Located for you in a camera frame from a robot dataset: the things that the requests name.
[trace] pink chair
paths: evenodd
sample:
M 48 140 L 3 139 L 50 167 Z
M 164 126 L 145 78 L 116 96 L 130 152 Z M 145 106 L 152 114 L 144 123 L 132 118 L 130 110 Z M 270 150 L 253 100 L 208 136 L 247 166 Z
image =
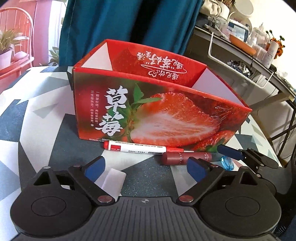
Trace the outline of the pink chair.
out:
M 8 7 L 0 9 L 0 30 L 18 29 L 28 40 L 21 41 L 21 46 L 15 46 L 15 53 L 23 51 L 28 57 L 12 63 L 9 67 L 0 70 L 0 80 L 16 74 L 21 75 L 22 70 L 32 67 L 34 57 L 32 56 L 32 40 L 33 40 L 33 20 L 31 16 L 23 9 L 18 7 Z

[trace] white eraser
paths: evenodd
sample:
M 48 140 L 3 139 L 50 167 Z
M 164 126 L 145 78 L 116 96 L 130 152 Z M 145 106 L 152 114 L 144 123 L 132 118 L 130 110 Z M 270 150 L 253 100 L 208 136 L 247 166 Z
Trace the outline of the white eraser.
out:
M 117 201 L 120 195 L 126 174 L 113 168 L 108 172 L 102 189 Z

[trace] metal screw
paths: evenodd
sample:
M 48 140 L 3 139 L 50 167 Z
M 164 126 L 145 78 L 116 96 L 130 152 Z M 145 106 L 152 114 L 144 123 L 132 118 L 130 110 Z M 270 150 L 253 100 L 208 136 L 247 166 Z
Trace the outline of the metal screw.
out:
M 98 201 L 101 203 L 109 203 L 112 201 L 112 197 L 109 195 L 103 195 L 98 197 Z
M 179 197 L 179 200 L 184 203 L 190 203 L 194 200 L 194 198 L 189 195 L 183 195 L 183 196 Z

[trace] red cardboard box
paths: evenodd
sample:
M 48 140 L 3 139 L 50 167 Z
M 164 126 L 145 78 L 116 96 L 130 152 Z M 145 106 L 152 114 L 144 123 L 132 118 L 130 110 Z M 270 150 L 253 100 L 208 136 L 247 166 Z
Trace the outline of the red cardboard box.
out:
M 107 39 L 73 69 L 79 137 L 217 151 L 252 111 L 203 63 Z

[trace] chair backrest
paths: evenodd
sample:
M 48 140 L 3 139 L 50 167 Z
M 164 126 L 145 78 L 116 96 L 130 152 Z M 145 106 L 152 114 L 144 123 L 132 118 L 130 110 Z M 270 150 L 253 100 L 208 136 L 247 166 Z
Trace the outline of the chair backrest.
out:
M 15 47 L 15 53 L 23 51 L 31 57 L 34 32 L 32 17 L 24 9 L 18 7 L 0 9 L 0 30 L 4 29 L 17 29 L 23 36 L 29 38 L 21 41 L 21 46 Z

